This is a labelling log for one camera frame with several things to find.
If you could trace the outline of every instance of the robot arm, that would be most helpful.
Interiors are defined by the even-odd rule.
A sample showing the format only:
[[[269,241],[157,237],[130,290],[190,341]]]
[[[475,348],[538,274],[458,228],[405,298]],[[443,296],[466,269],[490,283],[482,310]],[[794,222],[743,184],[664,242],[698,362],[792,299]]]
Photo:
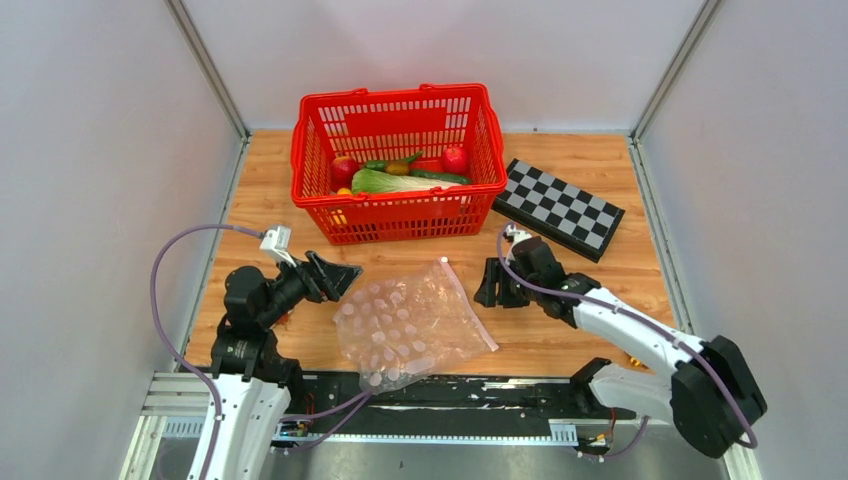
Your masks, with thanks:
[[[240,267],[224,283],[227,313],[212,346],[211,376],[224,401],[220,417],[210,406],[189,479],[199,479],[212,426],[219,423],[207,478],[258,478],[269,439],[289,406],[303,398],[300,362],[277,352],[272,327],[302,300],[337,302],[362,273],[362,267],[327,262],[306,252],[306,261],[288,251],[291,230],[277,225],[265,232],[260,250],[280,273],[268,279],[253,266]]]
[[[525,281],[539,287],[571,292],[582,300],[564,298],[526,288],[516,283],[501,267],[497,258],[486,261],[483,283],[475,301],[486,307],[498,304],[516,308],[534,302],[545,313],[572,326],[609,340],[641,360],[655,375],[613,365],[595,359],[573,377],[589,401],[606,407],[632,410],[638,414],[674,424],[686,441],[709,457],[718,458],[744,432],[729,403],[718,391],[714,380],[679,348],[704,357],[727,385],[749,424],[767,409],[765,399],[739,348],[724,337],[705,341],[642,316],[674,338],[664,336],[619,310],[638,310],[625,304],[596,280],[581,274],[567,274],[540,237],[512,229],[507,231],[512,248],[507,258],[510,269]],[[613,306],[608,309],[591,300]]]

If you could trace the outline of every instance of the cabbage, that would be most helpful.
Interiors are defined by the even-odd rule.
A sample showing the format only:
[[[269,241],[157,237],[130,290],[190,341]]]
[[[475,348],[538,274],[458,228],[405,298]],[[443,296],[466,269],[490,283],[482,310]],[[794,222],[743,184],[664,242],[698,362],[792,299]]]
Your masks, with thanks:
[[[421,190],[430,190],[434,187],[455,187],[459,185],[454,182],[446,182],[444,180],[432,180],[429,178],[417,178],[398,175],[389,175],[388,173],[378,172],[363,168],[353,175],[353,194],[364,193],[394,193],[394,192],[414,192]]]

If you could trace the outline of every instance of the green cucumber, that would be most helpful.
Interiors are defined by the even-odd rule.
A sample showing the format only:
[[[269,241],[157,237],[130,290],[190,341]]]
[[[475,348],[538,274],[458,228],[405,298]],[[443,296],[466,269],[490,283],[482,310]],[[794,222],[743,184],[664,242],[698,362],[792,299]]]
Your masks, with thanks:
[[[401,162],[409,165],[410,163],[418,160],[421,156],[424,155],[423,151],[415,152],[415,154],[410,155],[406,158],[399,158],[397,160],[369,160],[365,162],[365,168],[368,170],[376,170],[378,172],[385,172],[386,167],[393,162]]]
[[[368,170],[376,170],[378,172],[385,171],[388,165],[389,162],[385,160],[369,160],[365,162],[365,168],[367,168]]]
[[[471,180],[462,175],[454,175],[452,173],[431,172],[429,170],[421,170],[414,168],[409,171],[410,177],[429,178],[430,180],[444,180],[445,182],[458,183],[460,185],[471,185]]]

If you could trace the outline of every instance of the white wall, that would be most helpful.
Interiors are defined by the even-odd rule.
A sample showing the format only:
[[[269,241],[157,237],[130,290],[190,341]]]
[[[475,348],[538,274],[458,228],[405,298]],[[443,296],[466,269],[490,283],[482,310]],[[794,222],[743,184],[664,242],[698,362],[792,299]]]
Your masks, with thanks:
[[[161,1],[0,3],[0,477],[116,478],[159,247],[218,219],[237,140]],[[179,341],[211,238],[166,259]]]
[[[186,0],[251,128],[303,95],[483,82],[507,130],[634,127],[702,0]]]
[[[728,1],[648,133],[696,328],[769,403],[767,480],[844,478],[848,5]]]

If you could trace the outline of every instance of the checkerboard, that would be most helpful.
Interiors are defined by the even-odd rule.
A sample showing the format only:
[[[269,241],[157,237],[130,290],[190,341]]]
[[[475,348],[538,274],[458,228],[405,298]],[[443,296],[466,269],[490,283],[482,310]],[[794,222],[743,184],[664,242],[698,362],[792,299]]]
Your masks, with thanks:
[[[518,160],[492,209],[597,262],[624,210]]]

